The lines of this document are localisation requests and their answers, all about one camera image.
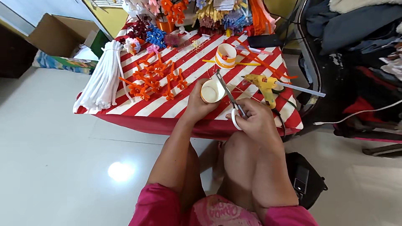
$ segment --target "black bag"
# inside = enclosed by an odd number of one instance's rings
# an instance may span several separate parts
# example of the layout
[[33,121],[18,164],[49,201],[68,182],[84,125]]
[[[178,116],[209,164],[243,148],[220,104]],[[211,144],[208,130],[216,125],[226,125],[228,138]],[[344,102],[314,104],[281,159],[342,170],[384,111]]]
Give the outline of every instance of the black bag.
[[317,201],[322,191],[327,191],[324,177],[301,154],[292,152],[286,154],[287,173],[298,197],[299,205],[307,210]]

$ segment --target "pink shirt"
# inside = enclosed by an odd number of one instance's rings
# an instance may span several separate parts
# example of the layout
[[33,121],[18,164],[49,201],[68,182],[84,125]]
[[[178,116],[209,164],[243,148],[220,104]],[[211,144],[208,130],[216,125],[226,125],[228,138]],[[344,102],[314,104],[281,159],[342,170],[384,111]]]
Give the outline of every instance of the pink shirt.
[[138,197],[129,226],[318,226],[302,206],[271,207],[262,224],[255,213],[234,205],[220,195],[210,195],[180,214],[177,194],[160,184],[145,186]]

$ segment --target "paper cup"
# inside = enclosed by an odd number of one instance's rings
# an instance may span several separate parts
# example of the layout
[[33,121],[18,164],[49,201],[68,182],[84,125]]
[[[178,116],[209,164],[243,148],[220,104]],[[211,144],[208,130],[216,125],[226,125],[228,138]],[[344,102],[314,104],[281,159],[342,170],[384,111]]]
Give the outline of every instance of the paper cup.
[[215,63],[222,69],[232,69],[235,66],[236,55],[236,49],[231,44],[220,44],[215,54]]
[[218,80],[208,80],[201,87],[201,98],[205,103],[215,103],[225,96],[225,89]]

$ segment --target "scissors blade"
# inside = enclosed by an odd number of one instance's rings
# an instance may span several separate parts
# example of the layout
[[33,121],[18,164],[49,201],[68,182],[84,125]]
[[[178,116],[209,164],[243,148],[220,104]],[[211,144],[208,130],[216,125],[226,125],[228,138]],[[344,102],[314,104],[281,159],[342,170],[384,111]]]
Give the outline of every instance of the scissors blade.
[[222,79],[221,74],[219,73],[219,70],[216,71],[216,77],[218,77],[219,82],[221,83],[221,85],[223,86],[223,88],[225,89],[226,94],[229,97],[230,102],[233,105],[233,108],[239,109],[242,112],[242,117],[244,119],[248,119],[246,113],[243,111],[242,107],[240,107],[240,105],[238,105],[236,103],[236,100],[234,99],[233,95],[231,94],[231,92],[229,91],[228,87],[226,86],[226,83],[224,82],[224,80]]

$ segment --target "bundle of white pipe cleaners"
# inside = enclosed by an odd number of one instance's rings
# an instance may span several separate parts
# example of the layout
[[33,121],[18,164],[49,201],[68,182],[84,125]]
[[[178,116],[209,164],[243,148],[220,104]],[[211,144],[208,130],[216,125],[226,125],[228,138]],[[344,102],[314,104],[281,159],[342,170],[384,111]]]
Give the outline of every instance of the bundle of white pipe cleaners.
[[[116,92],[119,85],[118,77],[124,78],[120,62],[120,51],[123,45],[118,41],[112,40],[105,44],[103,54],[98,64],[82,91],[80,97],[74,103],[73,112],[77,113],[79,106],[85,107],[89,112],[98,112],[116,105]],[[128,95],[126,85],[123,82],[127,97],[134,102]]]

